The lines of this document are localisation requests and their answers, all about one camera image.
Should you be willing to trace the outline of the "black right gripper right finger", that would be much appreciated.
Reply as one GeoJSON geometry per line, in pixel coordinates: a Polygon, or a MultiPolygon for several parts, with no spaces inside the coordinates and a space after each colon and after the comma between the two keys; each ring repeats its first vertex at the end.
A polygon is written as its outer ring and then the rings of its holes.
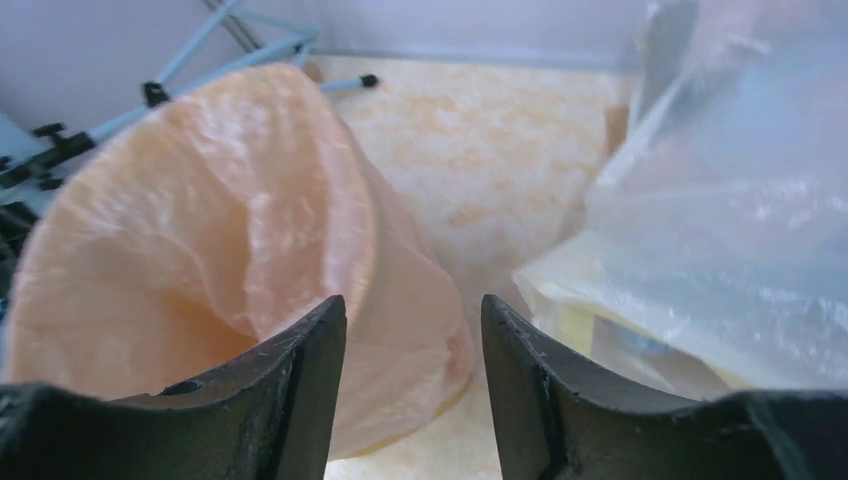
{"type": "Polygon", "coordinates": [[[494,295],[481,332],[506,479],[843,479],[843,391],[668,394],[545,335],[494,295]]]}

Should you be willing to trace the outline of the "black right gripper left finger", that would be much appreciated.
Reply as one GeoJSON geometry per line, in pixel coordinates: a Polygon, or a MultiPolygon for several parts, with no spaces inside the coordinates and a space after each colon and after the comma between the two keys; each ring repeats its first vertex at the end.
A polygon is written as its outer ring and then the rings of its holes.
{"type": "Polygon", "coordinates": [[[1,389],[5,479],[320,479],[346,341],[326,299],[201,375],[103,401],[43,384],[1,389]]]}

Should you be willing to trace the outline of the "pink plastic trash bag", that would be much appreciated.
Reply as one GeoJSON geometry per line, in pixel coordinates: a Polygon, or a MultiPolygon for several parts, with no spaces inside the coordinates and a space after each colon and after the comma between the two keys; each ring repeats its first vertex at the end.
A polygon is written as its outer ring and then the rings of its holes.
{"type": "Polygon", "coordinates": [[[104,144],[30,233],[5,374],[154,393],[330,296],[347,340],[330,455],[419,429],[465,388],[462,302],[319,87],[282,64],[162,104],[104,144]]]}

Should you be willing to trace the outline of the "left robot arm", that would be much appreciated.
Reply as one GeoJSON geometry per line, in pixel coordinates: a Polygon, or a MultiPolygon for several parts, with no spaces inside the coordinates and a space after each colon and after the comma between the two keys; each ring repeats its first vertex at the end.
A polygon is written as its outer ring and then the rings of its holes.
{"type": "Polygon", "coordinates": [[[1,298],[11,287],[25,241],[38,217],[20,201],[1,206],[1,298]]]}

